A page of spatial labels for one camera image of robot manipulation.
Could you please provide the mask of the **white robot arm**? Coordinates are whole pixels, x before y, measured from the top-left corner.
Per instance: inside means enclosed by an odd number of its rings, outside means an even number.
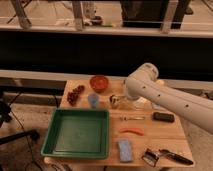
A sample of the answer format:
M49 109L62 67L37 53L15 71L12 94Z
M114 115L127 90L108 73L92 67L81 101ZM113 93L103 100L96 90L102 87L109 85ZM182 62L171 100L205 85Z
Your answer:
M158 75L155 65L142 64L125 79L126 97L144 97L213 134L213 101L159 85Z

